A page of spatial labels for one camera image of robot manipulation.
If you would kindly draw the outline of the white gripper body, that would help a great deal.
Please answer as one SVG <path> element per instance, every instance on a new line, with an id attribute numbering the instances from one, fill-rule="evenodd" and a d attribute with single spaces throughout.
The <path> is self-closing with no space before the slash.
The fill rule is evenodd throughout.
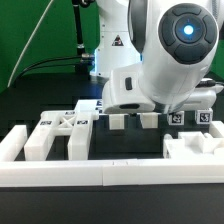
<path id="1" fill-rule="evenodd" d="M 217 94 L 223 90 L 224 82 L 202 79 L 185 102 L 175 106 L 166 106 L 164 114 L 209 109 L 214 105 Z"/>

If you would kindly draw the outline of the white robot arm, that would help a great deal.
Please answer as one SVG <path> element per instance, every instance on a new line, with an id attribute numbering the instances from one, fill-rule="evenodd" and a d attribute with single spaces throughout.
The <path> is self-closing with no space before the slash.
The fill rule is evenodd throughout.
<path id="1" fill-rule="evenodd" d="M 224 0 L 127 0 L 129 40 L 142 59 L 111 71 L 106 114 L 206 110 L 221 91 L 205 82 L 224 24 Z"/>

